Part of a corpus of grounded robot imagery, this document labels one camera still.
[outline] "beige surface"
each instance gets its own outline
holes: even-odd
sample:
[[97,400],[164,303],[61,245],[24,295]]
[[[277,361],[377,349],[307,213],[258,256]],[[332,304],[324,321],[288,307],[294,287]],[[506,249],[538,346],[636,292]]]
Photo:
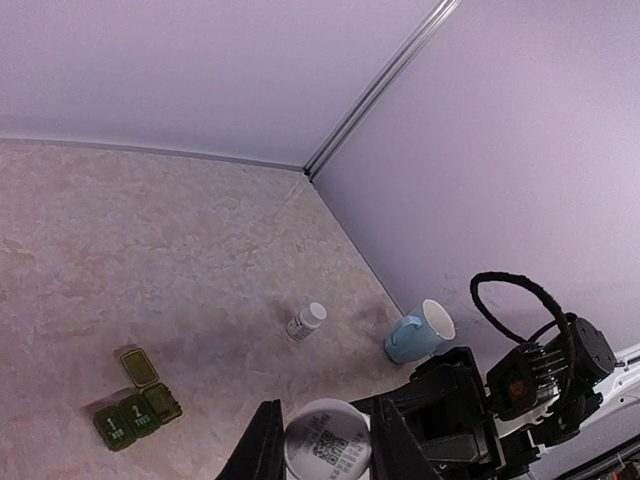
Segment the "beige surface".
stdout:
[[[263,399],[285,415],[403,383],[397,311],[297,173],[0,145],[0,478],[213,479]],[[330,319],[296,344],[310,300]],[[145,348],[184,416],[120,453],[88,406]]]

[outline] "purple wall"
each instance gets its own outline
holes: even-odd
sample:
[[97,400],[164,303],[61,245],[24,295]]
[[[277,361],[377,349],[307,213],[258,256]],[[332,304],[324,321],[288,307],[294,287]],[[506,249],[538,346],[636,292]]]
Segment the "purple wall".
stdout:
[[4,1],[0,138],[302,166],[435,3]]
[[[317,180],[400,306],[442,302],[484,368],[511,345],[472,305],[483,270],[526,273],[615,349],[640,342],[640,3],[577,5],[462,2]],[[516,331],[548,320],[509,287],[485,296]],[[640,433],[630,418],[541,478]]]

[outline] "light blue cup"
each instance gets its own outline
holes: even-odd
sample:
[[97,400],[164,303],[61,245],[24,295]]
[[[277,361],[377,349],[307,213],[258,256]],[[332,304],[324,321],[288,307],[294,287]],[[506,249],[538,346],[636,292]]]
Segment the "light blue cup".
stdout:
[[455,336],[447,311],[438,302],[425,300],[398,320],[384,341],[384,349],[395,363],[417,362]]

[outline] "mug handle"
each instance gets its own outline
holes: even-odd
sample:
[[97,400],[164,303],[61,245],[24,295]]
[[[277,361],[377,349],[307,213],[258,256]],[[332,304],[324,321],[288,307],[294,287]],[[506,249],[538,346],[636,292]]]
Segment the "mug handle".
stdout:
[[413,325],[414,327],[416,327],[416,329],[422,327],[422,322],[420,321],[420,319],[416,318],[416,317],[403,317],[400,320],[398,320],[398,322],[396,323],[396,325],[393,327],[393,330],[391,331],[391,345],[393,345],[394,347],[397,345],[397,340],[396,340],[396,334],[400,332],[400,330],[402,330],[404,327],[408,327],[410,325]]

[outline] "green box compartment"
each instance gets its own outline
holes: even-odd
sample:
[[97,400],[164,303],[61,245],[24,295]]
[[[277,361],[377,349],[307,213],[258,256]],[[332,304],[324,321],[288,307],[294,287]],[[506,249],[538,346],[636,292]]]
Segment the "green box compartment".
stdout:
[[122,400],[118,408],[138,438],[146,437],[160,428],[160,421],[139,393]]
[[144,350],[136,348],[120,357],[120,361],[131,377],[133,384],[138,388],[144,388],[156,383],[160,377],[151,365],[151,361]]
[[125,449],[136,441],[135,433],[115,406],[97,412],[93,416],[93,424],[109,450],[114,452]]
[[153,385],[145,389],[142,395],[163,425],[182,415],[182,407],[164,384]]

